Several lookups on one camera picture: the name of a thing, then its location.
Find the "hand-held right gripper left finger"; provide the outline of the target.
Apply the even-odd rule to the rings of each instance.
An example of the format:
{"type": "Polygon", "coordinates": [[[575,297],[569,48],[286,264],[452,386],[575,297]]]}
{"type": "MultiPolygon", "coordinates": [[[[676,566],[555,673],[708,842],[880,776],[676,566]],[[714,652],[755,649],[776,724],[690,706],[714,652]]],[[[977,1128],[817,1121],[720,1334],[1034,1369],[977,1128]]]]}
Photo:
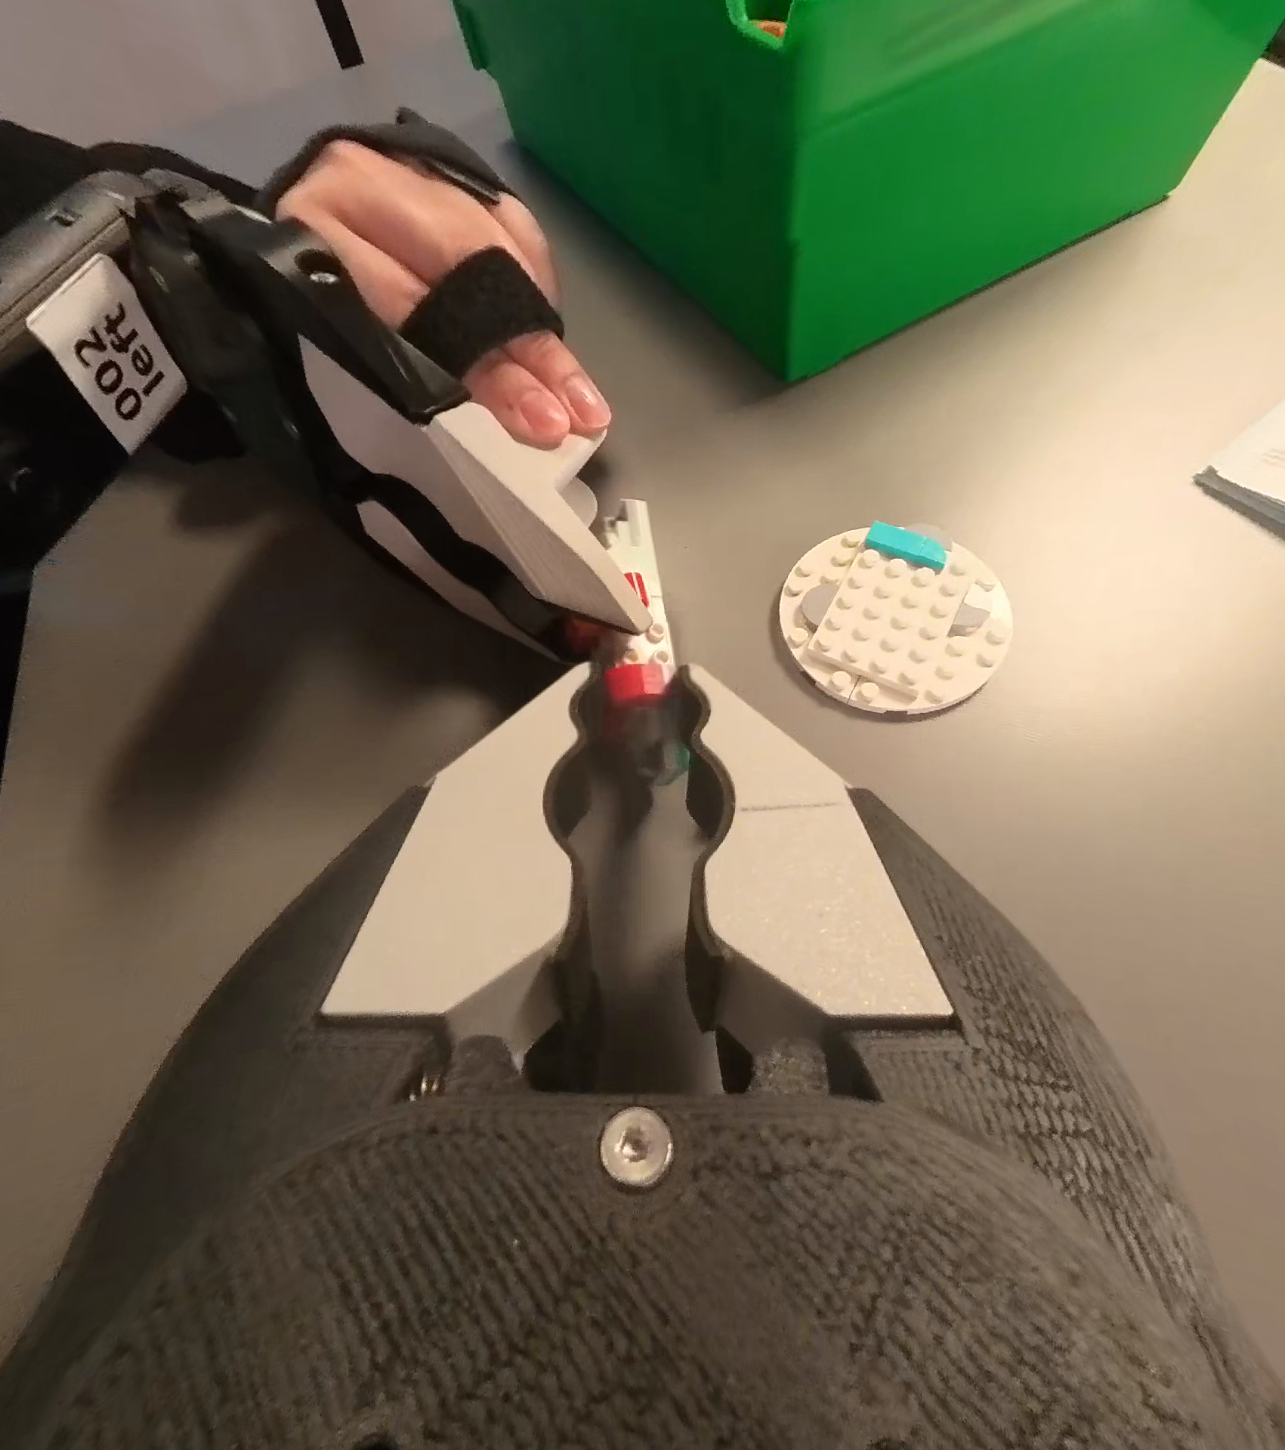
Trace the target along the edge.
{"type": "Polygon", "coordinates": [[[573,866],[548,821],[579,741],[575,667],[431,782],[327,993],[330,1022],[554,1026],[573,866]]]}

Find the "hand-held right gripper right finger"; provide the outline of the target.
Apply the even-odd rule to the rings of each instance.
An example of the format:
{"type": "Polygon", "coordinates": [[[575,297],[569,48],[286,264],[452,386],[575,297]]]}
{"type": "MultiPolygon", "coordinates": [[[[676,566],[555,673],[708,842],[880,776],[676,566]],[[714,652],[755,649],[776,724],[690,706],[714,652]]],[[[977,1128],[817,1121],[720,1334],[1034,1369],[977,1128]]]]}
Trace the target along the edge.
{"type": "Polygon", "coordinates": [[[956,1011],[845,780],[699,665],[688,810],[703,839],[688,989],[706,1029],[945,1029],[956,1011]]]}

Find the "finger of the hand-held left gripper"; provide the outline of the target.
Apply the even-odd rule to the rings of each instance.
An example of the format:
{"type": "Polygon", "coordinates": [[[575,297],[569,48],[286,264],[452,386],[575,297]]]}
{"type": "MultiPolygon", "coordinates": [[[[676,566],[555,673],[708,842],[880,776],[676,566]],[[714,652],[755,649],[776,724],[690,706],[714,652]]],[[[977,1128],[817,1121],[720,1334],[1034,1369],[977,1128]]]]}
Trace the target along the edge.
{"type": "Polygon", "coordinates": [[[625,637],[649,631],[650,609],[572,501],[602,437],[522,445],[487,409],[466,403],[431,421],[428,439],[532,597],[625,637]]]}
{"type": "MultiPolygon", "coordinates": [[[[526,591],[430,442],[428,427],[402,419],[309,342],[301,362],[324,422],[362,469],[356,505],[362,543],[451,608],[517,644],[570,664],[591,655],[597,628],[526,591]]],[[[585,483],[573,486],[572,501],[593,525],[597,502],[585,483]]]]}

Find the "multicolour lego model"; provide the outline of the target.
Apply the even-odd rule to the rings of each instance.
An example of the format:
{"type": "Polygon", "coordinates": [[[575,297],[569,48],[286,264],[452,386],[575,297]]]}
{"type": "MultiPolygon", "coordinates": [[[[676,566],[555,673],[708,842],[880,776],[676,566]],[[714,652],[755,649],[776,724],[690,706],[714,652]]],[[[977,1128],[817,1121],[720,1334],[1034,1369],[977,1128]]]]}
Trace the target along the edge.
{"type": "Polygon", "coordinates": [[[665,789],[688,773],[687,708],[649,505],[622,501],[597,522],[600,541],[650,623],[632,637],[597,637],[593,664],[600,683],[588,732],[605,759],[644,789],[665,789]]]}

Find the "green plastic bin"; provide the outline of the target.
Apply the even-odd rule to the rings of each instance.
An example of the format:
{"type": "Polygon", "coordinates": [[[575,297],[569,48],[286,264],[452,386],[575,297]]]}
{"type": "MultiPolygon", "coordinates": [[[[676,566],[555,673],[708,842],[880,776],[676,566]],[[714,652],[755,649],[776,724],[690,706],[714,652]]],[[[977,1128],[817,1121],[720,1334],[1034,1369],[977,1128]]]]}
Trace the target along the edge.
{"type": "Polygon", "coordinates": [[[458,2],[516,143],[788,384],[1184,180],[1285,2],[458,2]]]}

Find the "round white lego plate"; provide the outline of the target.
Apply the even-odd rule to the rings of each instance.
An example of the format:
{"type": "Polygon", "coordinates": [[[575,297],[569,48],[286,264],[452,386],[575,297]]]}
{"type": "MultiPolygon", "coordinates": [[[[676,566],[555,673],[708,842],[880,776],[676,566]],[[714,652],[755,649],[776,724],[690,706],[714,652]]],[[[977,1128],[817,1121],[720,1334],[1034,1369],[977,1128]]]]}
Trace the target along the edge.
{"type": "Polygon", "coordinates": [[[947,714],[995,679],[1015,640],[998,575],[935,526],[836,534],[782,582],[777,631],[797,671],[871,717],[947,714]]]}

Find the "person's left hand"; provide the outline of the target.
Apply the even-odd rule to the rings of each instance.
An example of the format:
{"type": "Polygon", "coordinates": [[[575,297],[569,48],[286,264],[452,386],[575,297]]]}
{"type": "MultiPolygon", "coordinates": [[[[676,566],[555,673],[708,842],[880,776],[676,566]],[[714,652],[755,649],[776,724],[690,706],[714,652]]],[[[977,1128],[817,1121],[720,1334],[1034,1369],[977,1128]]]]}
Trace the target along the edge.
{"type": "MultiPolygon", "coordinates": [[[[366,304],[398,328],[472,254],[507,251],[558,310],[557,271],[535,217],[510,194],[475,200],[419,164],[337,140],[277,203],[321,238],[366,304]]],[[[523,445],[554,449],[570,436],[602,437],[613,412],[567,345],[523,336],[483,356],[464,375],[470,398],[523,445]]]]}

